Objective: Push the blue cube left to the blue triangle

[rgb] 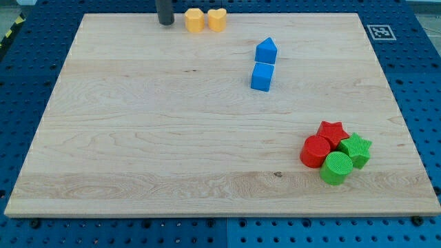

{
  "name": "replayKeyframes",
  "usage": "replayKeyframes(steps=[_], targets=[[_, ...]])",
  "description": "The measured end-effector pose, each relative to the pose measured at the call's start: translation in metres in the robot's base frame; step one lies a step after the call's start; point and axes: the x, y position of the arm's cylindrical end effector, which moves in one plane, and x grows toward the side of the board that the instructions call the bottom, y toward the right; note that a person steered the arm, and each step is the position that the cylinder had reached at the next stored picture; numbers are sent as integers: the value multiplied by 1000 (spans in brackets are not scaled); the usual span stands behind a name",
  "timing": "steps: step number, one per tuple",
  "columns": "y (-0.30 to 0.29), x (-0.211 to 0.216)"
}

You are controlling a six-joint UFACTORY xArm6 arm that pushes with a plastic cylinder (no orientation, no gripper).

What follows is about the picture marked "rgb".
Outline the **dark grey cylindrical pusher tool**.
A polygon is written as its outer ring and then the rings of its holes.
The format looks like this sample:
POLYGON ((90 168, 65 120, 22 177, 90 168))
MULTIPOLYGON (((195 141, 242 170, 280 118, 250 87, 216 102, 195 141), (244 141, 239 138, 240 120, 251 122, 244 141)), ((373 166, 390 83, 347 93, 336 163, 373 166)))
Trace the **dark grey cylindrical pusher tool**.
POLYGON ((158 21, 161 25, 174 23, 174 7, 172 0, 155 0, 158 21))

